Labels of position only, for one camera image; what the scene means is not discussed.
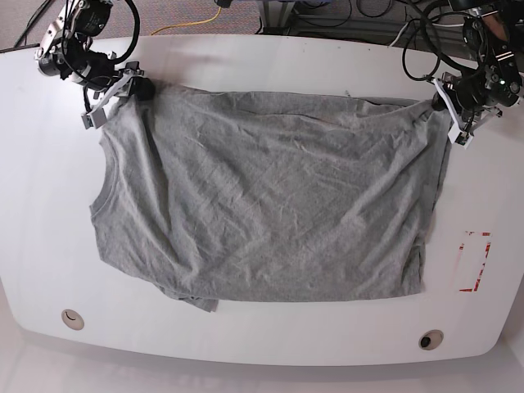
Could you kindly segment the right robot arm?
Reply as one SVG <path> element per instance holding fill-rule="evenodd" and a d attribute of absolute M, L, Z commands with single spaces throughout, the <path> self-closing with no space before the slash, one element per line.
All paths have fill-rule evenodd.
<path fill-rule="evenodd" d="M 132 13 L 133 34 L 123 54 L 91 49 L 93 39 L 110 19 L 112 1 L 67 1 L 35 53 L 41 74 L 68 79 L 82 87 L 82 121 L 86 129 L 97 129 L 106 123 L 104 106 L 113 97 L 148 101 L 156 92 L 140 63 L 130 60 L 138 45 L 141 21 L 135 3 L 125 4 Z"/>

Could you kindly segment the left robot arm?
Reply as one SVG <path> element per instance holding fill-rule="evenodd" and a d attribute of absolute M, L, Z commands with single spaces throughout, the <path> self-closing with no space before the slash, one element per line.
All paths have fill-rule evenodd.
<path fill-rule="evenodd" d="M 432 80 L 434 109 L 449 111 L 453 122 L 449 140 L 467 146 L 477 128 L 523 99 L 523 76 L 517 67 L 517 52 L 523 49 L 523 32 L 518 28 L 523 5 L 521 1 L 434 1 L 422 11 L 421 29 L 435 30 L 431 13 L 445 6 L 452 16 L 463 18 L 463 42 L 477 66 L 459 64 L 444 54 L 438 35 L 434 41 L 428 33 L 422 36 L 438 61 L 459 72 Z"/>

